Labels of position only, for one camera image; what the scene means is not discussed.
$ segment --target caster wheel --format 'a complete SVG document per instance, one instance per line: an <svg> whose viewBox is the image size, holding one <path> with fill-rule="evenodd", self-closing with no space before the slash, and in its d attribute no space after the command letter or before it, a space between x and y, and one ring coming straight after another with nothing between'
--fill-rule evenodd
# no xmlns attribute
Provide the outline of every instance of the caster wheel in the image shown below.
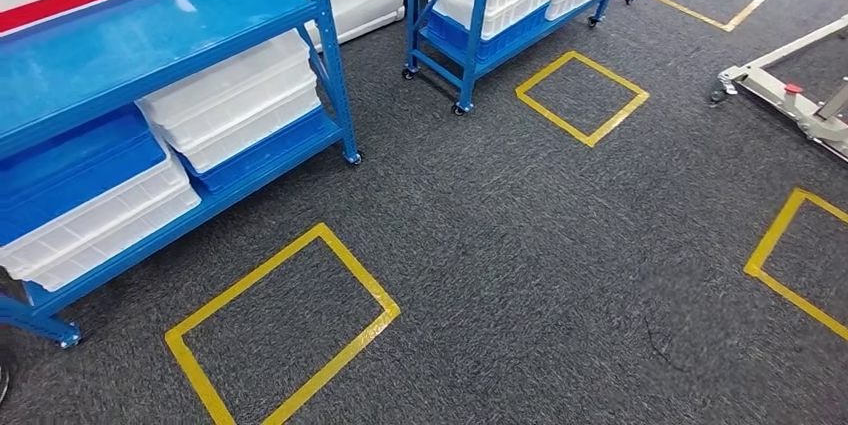
<svg viewBox="0 0 848 425"><path fill-rule="evenodd" d="M724 90L714 90L710 94L710 107L715 108L725 100L727 100L727 92Z"/></svg>
<svg viewBox="0 0 848 425"><path fill-rule="evenodd" d="M353 165L354 167L356 167L356 166L358 166L359 164L361 164L361 163L362 163L362 151L357 150L357 151L356 151L356 155L355 155L352 159L350 159L350 158L349 158L349 159L347 160L347 162L348 162L349 164Z"/></svg>

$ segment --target shelf wheel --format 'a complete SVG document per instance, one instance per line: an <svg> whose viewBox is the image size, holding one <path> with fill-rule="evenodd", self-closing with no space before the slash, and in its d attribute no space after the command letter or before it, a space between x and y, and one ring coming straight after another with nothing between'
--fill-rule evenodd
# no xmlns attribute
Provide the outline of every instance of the shelf wheel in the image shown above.
<svg viewBox="0 0 848 425"><path fill-rule="evenodd" d="M354 167L359 166L362 163L362 150L357 150L356 155L347 158L347 163L353 165Z"/></svg>

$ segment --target blue tray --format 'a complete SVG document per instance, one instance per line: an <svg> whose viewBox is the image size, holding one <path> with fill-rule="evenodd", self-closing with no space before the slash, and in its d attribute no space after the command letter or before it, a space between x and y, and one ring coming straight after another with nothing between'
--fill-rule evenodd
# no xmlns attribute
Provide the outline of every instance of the blue tray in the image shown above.
<svg viewBox="0 0 848 425"><path fill-rule="evenodd" d="M0 245L162 162L135 105L0 160Z"/></svg>
<svg viewBox="0 0 848 425"><path fill-rule="evenodd" d="M477 61L483 63L516 42L520 42L526 34L532 33L545 21L547 9L548 4L546 3L493 38L481 40L480 46L477 48ZM468 30L456 20L436 11L430 13L427 20L427 30L431 40L442 40L459 50L465 50L468 45Z"/></svg>
<svg viewBox="0 0 848 425"><path fill-rule="evenodd" d="M329 130L330 125L333 123L327 118L324 107L318 106L238 155L203 173L195 171L185 157L182 155L179 157L188 173L196 177L209 193L216 194L243 183L244 177L279 160L310 137L324 132L325 129Z"/></svg>

